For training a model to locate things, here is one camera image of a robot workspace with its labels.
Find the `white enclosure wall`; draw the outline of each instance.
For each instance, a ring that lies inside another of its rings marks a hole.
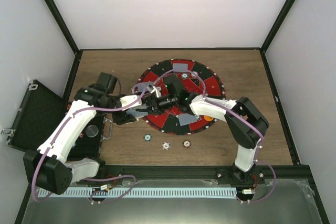
[[[11,127],[30,80],[62,95],[74,54],[43,0],[0,0],[0,130]],[[0,139],[0,223],[12,224],[28,182],[23,152]]]
[[[296,0],[267,59],[300,159],[336,223],[336,1]]]
[[[77,46],[261,47],[285,0],[54,0]]]

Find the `red and black wheel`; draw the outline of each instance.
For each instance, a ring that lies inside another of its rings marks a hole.
[[[194,60],[172,59],[156,63],[141,75],[138,83],[149,81],[154,82],[162,74],[172,70],[174,63],[186,64],[188,70],[197,72],[198,76],[205,83],[206,94],[208,97],[225,99],[224,85],[222,84],[218,75],[209,67]],[[197,79],[197,77],[183,72],[172,72],[171,74],[178,76],[188,92],[202,94],[202,83]],[[163,79],[161,79],[155,86],[161,88],[161,95],[168,94],[167,88],[163,84]],[[146,123],[161,132],[176,135],[190,135],[203,131],[217,121],[214,118],[201,115],[196,116],[197,120],[195,120],[195,122],[181,126],[178,116],[182,114],[183,112],[179,111],[178,107],[174,106],[171,110],[166,110],[165,113],[161,115],[147,115],[143,117],[143,119],[146,121]]]

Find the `white robotic arm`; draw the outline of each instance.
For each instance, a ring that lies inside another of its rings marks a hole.
[[[95,177],[100,167],[99,161],[89,158],[84,158],[80,161],[66,163],[67,156],[75,144],[79,134],[83,131],[89,121],[97,114],[96,107],[101,108],[120,108],[118,112],[113,112],[112,117],[116,124],[125,124],[137,121],[131,114],[127,114],[125,106],[133,103],[137,95],[119,95],[116,97],[110,96],[106,92],[106,87],[111,90],[111,81],[105,81],[109,76],[105,76],[102,85],[93,84],[89,87],[82,88],[75,96],[75,101],[65,118],[55,129],[53,134],[38,148],[37,151],[27,151],[24,156],[24,164],[28,181],[31,182],[33,174],[36,170],[37,163],[43,157],[45,152],[47,155],[43,162],[36,185],[51,191],[56,194],[62,194],[71,183],[80,181],[84,178]],[[179,82],[170,77],[167,81],[168,90],[170,85],[174,86],[172,90],[179,90],[178,94],[169,94],[161,96],[159,92],[150,92],[141,100],[133,103],[129,108],[141,109],[146,108],[148,113],[162,113],[165,109],[177,105],[181,111],[195,115],[207,115],[217,118],[228,123],[229,128],[238,142],[238,153],[234,162],[234,167],[240,174],[237,178],[243,180],[244,174],[247,174],[254,165],[254,156],[257,149],[259,137],[249,127],[241,123],[241,120],[235,120],[234,117],[228,115],[226,110],[220,108],[223,106],[229,110],[236,110],[241,115],[247,115],[248,121],[254,124],[255,127],[264,135],[268,127],[267,120],[255,108],[255,106],[247,99],[241,98],[238,101],[219,100],[207,98],[205,101],[202,95],[188,93],[183,88],[179,87]],[[150,87],[150,90],[155,91],[155,87]]]

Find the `wire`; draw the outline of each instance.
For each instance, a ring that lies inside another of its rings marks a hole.
[[[124,107],[116,108],[116,109],[106,109],[106,108],[98,108],[98,107],[89,107],[89,108],[84,108],[84,109],[80,109],[80,110],[75,111],[75,112],[73,113],[73,116],[76,116],[78,113],[80,113],[80,112],[82,112],[82,111],[86,111],[86,110],[97,110],[97,111],[115,112],[115,111],[121,111],[121,110],[127,109],[127,108],[131,107],[132,105],[136,104],[139,100],[141,100],[141,98],[142,98],[143,95],[145,94],[145,90],[146,90],[146,88],[144,88],[144,89],[142,90],[141,94],[139,95],[139,97],[138,97],[135,101],[131,102],[130,104],[128,104],[128,105],[126,105],[126,106],[124,106]],[[50,146],[52,146],[52,145],[55,143],[57,137],[59,136],[59,134],[62,132],[62,130],[64,129],[64,127],[67,125],[67,123],[68,123],[71,119],[72,119],[72,117],[69,116],[69,117],[64,121],[64,123],[60,126],[60,128],[59,128],[58,131],[56,132],[54,138],[51,140],[51,142],[50,142]],[[49,193],[49,194],[48,194],[46,197],[44,197],[43,199],[38,199],[38,197],[37,197],[37,195],[36,195],[36,180],[37,180],[37,176],[38,176],[38,173],[39,173],[39,171],[40,171],[40,169],[41,169],[42,163],[43,163],[44,159],[46,158],[46,156],[47,156],[49,150],[50,150],[50,147],[46,149],[46,151],[43,153],[42,157],[40,158],[40,160],[39,160],[39,162],[38,162],[38,164],[37,164],[37,166],[36,166],[36,169],[35,169],[35,171],[34,171],[33,180],[31,181],[31,184],[32,184],[32,185],[31,185],[31,186],[32,186],[32,187],[31,187],[31,188],[32,188],[32,189],[31,189],[31,190],[32,190],[32,191],[31,191],[31,194],[32,194],[32,198],[33,198],[33,200],[36,201],[36,202],[42,202],[43,200],[49,198],[50,195],[52,194],[52,193]]]
[[[255,181],[255,185],[254,185],[254,193],[257,192],[257,186],[258,186],[258,179],[257,179],[257,176],[252,174],[252,178],[254,179]]]
[[[133,175],[122,175],[122,176],[118,176],[118,177],[113,177],[113,178],[104,178],[104,179],[96,179],[96,178],[85,178],[83,180],[86,180],[86,181],[95,181],[95,182],[106,182],[106,181],[111,181],[111,180],[116,180],[116,179],[119,179],[119,178],[133,178],[133,185],[131,185],[131,187],[126,191],[124,192],[122,195],[118,196],[117,198],[113,199],[113,200],[104,200],[102,202],[98,202],[99,204],[108,204],[108,203],[111,203],[111,202],[114,202],[118,199],[121,199],[122,197],[124,197],[126,194],[128,194],[136,185],[137,181],[136,181],[136,178],[133,176]],[[93,196],[99,192],[102,192],[101,190],[99,191],[95,191],[91,194],[90,196],[90,200],[91,200],[91,204],[93,204]]]
[[[107,177],[108,177],[108,178],[114,178],[115,176],[114,176],[114,175],[107,175]],[[115,179],[115,180],[113,181],[113,186],[110,188],[110,190],[112,190],[112,189],[115,188],[116,183],[117,183],[117,180]]]
[[[119,84],[119,94],[121,94],[121,83],[120,83],[119,78],[117,78],[117,82],[118,82],[118,84]]]
[[[253,200],[253,201],[243,201],[243,200],[241,200],[241,199],[239,199],[239,198],[237,197],[237,200],[239,200],[240,202],[247,202],[248,204],[250,204],[250,203],[258,203],[258,202],[261,202],[261,201],[267,199],[267,198],[273,193],[273,191],[275,190],[275,187],[276,187],[276,185],[277,185],[277,175],[275,174],[275,170],[274,170],[273,167],[272,167],[270,164],[268,164],[267,162],[264,162],[264,161],[258,161],[257,163],[261,163],[261,164],[267,165],[267,166],[271,169],[272,174],[273,174],[273,179],[274,179],[272,189],[271,189],[271,191],[268,192],[267,195],[263,196],[263,198],[260,198],[260,199],[257,199],[257,200]]]
[[[169,70],[166,73],[162,74],[160,77],[158,77],[156,79],[156,81],[154,81],[154,84],[156,84],[159,80],[161,80],[164,76],[166,76],[168,73],[171,73],[171,72],[173,72],[173,70]],[[193,74],[201,82],[201,84],[203,86],[202,97],[204,98],[204,101],[206,101],[207,103],[210,103],[210,104],[212,104],[214,106],[217,106],[217,107],[225,110],[226,112],[230,113],[231,115],[233,115],[234,117],[236,117],[238,120],[240,120],[241,122],[243,122],[244,124],[246,124],[249,128],[251,128],[260,137],[260,139],[261,139],[261,141],[258,141],[257,146],[259,146],[265,140],[265,138],[262,135],[262,133],[260,131],[258,131],[258,129],[255,128],[252,124],[250,124],[249,122],[247,122],[245,119],[241,118],[239,114],[237,114],[233,110],[231,110],[231,109],[229,109],[229,108],[227,108],[227,107],[225,107],[225,106],[223,106],[221,104],[218,104],[218,103],[210,101],[206,97],[206,95],[205,95],[205,93],[206,93],[206,86],[205,86],[205,83],[204,83],[203,79],[201,77],[199,77],[199,75],[198,75],[197,72],[190,71],[190,70],[188,70],[187,72]]]

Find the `wooden floor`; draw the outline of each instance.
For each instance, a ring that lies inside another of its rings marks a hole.
[[[270,124],[259,160],[273,165],[292,164],[258,50],[84,51],[70,97],[79,88],[95,83],[100,72],[118,77],[122,93],[130,94],[144,70],[173,58],[192,59],[214,70],[225,86],[226,99],[250,98]],[[152,141],[144,141],[146,133],[152,134]],[[183,148],[184,140],[190,140],[192,146]],[[162,150],[163,142],[171,144],[170,150]],[[112,139],[103,142],[101,158],[107,164],[119,165],[231,165],[236,152],[237,144],[224,122],[217,121],[193,135],[176,136],[161,133],[141,119],[123,126],[114,125]]]

